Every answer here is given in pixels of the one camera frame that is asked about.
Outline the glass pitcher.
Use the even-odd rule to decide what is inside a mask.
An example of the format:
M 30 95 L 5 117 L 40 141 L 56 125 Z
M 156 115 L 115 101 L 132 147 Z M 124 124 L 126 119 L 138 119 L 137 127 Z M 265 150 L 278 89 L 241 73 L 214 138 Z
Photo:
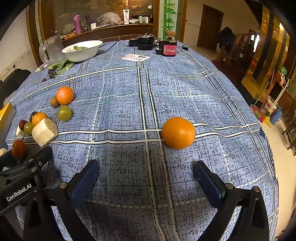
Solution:
M 54 64 L 66 58 L 63 50 L 62 40 L 59 34 L 55 34 L 44 41 L 39 47 L 41 61 L 45 64 Z

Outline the green round fruit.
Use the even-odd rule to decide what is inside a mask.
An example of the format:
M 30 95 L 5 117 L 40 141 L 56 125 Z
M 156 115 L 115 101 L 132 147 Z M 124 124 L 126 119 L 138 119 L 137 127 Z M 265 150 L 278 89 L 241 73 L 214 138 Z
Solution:
M 62 105 L 58 110 L 58 118 L 61 121 L 69 121 L 72 117 L 72 110 L 67 105 Z

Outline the white paper card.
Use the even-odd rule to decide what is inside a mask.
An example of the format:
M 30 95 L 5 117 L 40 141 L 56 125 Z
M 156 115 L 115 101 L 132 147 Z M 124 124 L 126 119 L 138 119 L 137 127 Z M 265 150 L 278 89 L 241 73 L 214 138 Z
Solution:
M 142 62 L 149 59 L 149 56 L 137 55 L 137 54 L 126 54 L 119 57 L 121 60 L 133 61 L 133 62 Z

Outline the yellow foam tray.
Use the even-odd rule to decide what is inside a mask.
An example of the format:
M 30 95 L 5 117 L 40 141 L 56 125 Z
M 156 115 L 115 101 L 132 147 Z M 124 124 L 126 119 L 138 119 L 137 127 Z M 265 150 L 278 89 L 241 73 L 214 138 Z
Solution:
M 4 142 L 11 126 L 12 120 L 16 114 L 16 110 L 9 102 L 1 109 L 1 122 L 0 122 L 0 145 L 4 147 Z

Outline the blue plaid tablecloth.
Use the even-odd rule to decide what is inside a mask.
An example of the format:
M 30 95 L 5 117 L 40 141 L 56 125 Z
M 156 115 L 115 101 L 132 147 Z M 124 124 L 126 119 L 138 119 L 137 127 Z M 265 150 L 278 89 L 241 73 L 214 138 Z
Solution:
M 142 62 L 126 54 L 149 56 Z M 69 121 L 50 99 L 61 87 L 74 99 Z M 231 81 L 205 57 L 177 47 L 174 57 L 140 51 L 127 41 L 109 43 L 99 55 L 50 79 L 32 73 L 10 96 L 16 110 L 6 137 L 33 111 L 58 128 L 53 160 L 44 168 L 47 187 L 69 181 L 89 160 L 99 177 L 78 215 L 96 240 L 197 240 L 215 215 L 192 163 L 203 161 L 224 182 L 261 189 L 274 237 L 278 181 L 273 155 L 259 120 Z M 170 148 L 161 136 L 173 117 L 195 128 L 194 142 Z

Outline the brown kiwi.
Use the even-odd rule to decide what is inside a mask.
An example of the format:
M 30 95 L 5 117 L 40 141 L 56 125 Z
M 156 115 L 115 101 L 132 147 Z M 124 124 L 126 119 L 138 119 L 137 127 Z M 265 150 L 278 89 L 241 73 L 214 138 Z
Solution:
M 60 106 L 60 103 L 55 96 L 50 99 L 50 106 L 53 108 L 58 108 Z

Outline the large orange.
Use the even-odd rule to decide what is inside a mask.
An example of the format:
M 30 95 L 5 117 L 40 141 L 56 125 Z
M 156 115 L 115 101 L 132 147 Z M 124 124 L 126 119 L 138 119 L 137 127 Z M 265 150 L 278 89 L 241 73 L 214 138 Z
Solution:
M 165 143 L 173 149 L 184 149 L 195 140 L 195 128 L 186 119 L 173 117 L 168 119 L 162 128 L 161 136 Z

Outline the small orange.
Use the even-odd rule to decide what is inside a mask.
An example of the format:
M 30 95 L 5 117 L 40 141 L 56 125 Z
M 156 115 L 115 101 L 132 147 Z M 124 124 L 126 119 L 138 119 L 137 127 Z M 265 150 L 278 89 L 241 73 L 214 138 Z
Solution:
M 40 121 L 46 118 L 48 118 L 48 116 L 45 113 L 36 113 L 32 118 L 33 127 L 35 127 Z

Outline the dark red plum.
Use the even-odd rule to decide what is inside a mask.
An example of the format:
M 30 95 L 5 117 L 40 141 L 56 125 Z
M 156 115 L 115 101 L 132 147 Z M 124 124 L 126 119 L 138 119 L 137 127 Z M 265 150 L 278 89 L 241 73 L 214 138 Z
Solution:
M 20 130 L 22 130 L 22 131 L 24 130 L 24 126 L 25 126 L 26 123 L 27 123 L 26 120 L 20 120 L 20 122 L 18 124 Z

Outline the green grape fruit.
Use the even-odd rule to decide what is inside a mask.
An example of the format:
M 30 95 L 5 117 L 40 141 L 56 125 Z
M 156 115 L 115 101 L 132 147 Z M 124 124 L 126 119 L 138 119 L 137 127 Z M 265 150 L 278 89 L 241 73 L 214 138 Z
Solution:
M 26 122 L 24 124 L 23 131 L 25 132 L 26 135 L 31 136 L 32 129 L 33 129 L 33 124 L 31 122 Z

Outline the green leaves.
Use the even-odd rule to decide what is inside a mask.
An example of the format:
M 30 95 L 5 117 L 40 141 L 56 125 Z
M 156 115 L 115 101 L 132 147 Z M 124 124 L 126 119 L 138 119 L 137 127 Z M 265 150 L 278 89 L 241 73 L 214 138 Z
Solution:
M 57 66 L 56 73 L 57 75 L 63 74 L 67 70 L 69 70 L 74 65 L 74 62 L 70 61 L 69 59 L 63 59 L 55 64 L 52 64 L 48 67 L 48 69 Z

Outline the dark purple plum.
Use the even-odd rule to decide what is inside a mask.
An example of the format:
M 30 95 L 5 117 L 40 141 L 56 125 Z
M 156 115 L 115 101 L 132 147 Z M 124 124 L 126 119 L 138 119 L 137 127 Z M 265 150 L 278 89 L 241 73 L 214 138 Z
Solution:
M 30 121 L 32 121 L 32 119 L 33 119 L 33 117 L 34 117 L 35 114 L 37 114 L 36 111 L 33 111 L 33 112 L 31 113 L 31 115 L 30 115 Z

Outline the purple thermos bottle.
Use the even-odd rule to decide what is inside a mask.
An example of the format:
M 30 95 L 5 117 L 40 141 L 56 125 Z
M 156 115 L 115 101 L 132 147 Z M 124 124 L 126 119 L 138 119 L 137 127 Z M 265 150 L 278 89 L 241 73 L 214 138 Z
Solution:
M 74 21 L 74 27 L 75 27 L 76 34 L 80 35 L 82 33 L 80 15 L 75 15 L 73 18 L 73 21 Z

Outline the white foam chunk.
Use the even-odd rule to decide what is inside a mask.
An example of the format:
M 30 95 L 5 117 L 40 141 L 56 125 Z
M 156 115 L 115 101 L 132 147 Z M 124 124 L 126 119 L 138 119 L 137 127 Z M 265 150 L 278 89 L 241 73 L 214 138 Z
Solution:
M 41 120 L 33 129 L 32 137 L 35 142 L 43 147 L 58 136 L 56 124 L 49 118 Z

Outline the black red jar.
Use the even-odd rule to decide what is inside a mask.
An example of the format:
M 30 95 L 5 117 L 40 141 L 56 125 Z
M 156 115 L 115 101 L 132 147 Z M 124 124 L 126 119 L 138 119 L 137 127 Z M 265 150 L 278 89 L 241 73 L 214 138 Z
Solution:
M 159 40 L 158 47 L 156 48 L 156 54 L 174 57 L 176 55 L 177 42 L 173 40 Z

